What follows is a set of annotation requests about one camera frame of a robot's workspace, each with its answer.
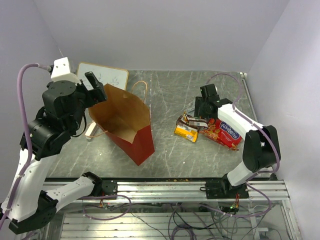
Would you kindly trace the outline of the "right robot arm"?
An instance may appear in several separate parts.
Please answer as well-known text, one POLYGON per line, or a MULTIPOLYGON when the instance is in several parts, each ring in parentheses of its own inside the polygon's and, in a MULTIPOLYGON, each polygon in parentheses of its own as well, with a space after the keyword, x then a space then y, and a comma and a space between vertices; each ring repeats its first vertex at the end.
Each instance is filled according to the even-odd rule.
POLYGON ((226 198, 238 192, 238 186, 246 183, 262 169, 280 167, 281 153, 278 133, 274 126, 264 126, 236 108, 227 98, 220 98, 214 84, 200 87, 201 96, 195 98, 194 116, 218 124, 232 137, 244 140, 242 161, 222 177, 221 194, 226 198))

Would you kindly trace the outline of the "brown candy packet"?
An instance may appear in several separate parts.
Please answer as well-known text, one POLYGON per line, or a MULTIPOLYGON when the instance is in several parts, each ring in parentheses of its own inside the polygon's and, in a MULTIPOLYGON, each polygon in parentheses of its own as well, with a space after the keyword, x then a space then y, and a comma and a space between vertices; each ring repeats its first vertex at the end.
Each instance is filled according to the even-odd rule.
POLYGON ((190 127, 208 128, 208 121, 206 119, 192 116, 188 116, 186 119, 190 127))
POLYGON ((188 127, 188 128, 191 128, 193 130, 195 130, 196 132, 198 132, 198 128, 196 126, 190 126, 189 123, 187 121, 185 121, 184 119, 184 116, 183 115, 180 115, 178 117, 178 119, 176 120, 176 125, 177 126, 185 126, 185 127, 188 127))

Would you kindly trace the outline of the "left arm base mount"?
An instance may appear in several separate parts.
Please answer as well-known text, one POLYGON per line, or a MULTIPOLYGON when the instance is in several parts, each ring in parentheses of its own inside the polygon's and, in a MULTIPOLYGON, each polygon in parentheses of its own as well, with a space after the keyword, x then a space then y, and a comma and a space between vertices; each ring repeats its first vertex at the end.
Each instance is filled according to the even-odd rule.
POLYGON ((110 196, 111 200, 117 198, 118 184, 114 180, 103 180, 101 185, 101 195, 110 196))

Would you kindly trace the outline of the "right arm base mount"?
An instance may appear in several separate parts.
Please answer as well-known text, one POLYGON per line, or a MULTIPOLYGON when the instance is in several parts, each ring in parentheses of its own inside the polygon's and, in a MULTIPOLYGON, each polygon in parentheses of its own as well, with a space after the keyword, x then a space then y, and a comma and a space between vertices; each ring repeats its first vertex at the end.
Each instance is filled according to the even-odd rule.
POLYGON ((236 197, 239 197, 240 199, 249 198, 249 192, 245 184, 224 188, 220 180, 212 180, 207 181, 204 187, 201 187, 200 190, 205 192, 208 200, 235 199, 236 197))

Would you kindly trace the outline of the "red snack packet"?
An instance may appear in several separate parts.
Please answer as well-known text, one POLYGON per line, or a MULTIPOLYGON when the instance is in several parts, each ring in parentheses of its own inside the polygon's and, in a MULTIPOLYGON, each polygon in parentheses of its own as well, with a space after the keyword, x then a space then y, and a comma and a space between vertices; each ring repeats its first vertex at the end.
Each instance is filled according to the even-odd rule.
POLYGON ((232 127, 220 119, 210 118, 208 128, 200 131, 206 138, 225 146, 233 151, 238 151, 242 137, 232 127))

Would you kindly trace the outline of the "small whiteboard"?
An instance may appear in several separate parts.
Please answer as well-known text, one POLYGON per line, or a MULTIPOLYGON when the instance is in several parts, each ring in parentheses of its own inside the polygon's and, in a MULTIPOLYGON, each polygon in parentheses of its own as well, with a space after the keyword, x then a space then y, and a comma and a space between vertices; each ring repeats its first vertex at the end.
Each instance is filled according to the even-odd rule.
POLYGON ((110 84, 119 89, 126 90, 129 78, 129 72, 126 69, 81 62, 78 65, 77 77, 83 81, 88 90, 92 90, 93 87, 85 76, 86 72, 93 72, 97 80, 103 85, 110 84))

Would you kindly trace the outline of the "yellow candy packet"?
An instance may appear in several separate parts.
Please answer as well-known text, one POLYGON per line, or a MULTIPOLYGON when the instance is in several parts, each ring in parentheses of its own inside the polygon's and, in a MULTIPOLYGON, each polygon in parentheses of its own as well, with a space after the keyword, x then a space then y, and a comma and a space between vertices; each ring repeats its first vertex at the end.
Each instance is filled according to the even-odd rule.
POLYGON ((183 116, 182 116, 183 120, 187 122, 187 121, 188 121, 188 117, 189 117, 189 115, 188 115, 187 112, 185 111, 185 112, 183 113, 183 116))
POLYGON ((177 124, 174 134, 195 143, 198 138, 198 130, 185 124, 177 124))

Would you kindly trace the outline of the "red paper bag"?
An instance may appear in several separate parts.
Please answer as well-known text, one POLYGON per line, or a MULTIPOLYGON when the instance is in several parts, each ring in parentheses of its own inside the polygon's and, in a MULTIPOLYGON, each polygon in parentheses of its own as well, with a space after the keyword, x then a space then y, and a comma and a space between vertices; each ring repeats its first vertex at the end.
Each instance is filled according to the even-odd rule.
POLYGON ((137 165, 154 152, 150 110, 138 96, 106 84, 107 100, 88 109, 102 132, 137 165))

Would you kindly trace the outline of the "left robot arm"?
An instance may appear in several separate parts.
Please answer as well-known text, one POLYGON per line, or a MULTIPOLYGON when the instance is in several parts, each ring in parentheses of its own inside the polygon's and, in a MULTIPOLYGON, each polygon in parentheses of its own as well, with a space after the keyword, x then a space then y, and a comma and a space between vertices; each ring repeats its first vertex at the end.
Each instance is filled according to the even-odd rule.
POLYGON ((17 235, 43 228, 74 200, 96 199, 102 193, 102 179, 92 172, 60 188, 42 189, 54 157, 86 122, 85 110, 107 99, 94 73, 86 72, 85 77, 92 89, 82 81, 50 82, 42 94, 43 107, 22 135, 15 182, 0 206, 1 216, 10 220, 9 229, 17 235))

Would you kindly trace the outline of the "aluminium frame rail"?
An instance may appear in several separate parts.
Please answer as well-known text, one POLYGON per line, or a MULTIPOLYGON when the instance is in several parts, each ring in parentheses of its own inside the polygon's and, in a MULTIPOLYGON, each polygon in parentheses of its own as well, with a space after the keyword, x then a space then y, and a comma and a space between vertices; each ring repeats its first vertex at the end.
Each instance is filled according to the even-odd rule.
MULTIPOLYGON (((241 201, 286 201, 290 199, 285 182, 278 181, 250 181, 251 187, 239 191, 241 201)), ((164 182, 133 182, 119 181, 113 194, 124 195, 134 203, 169 203, 169 202, 214 202, 233 201, 231 196, 214 193, 213 196, 205 191, 204 181, 164 181, 164 182)))

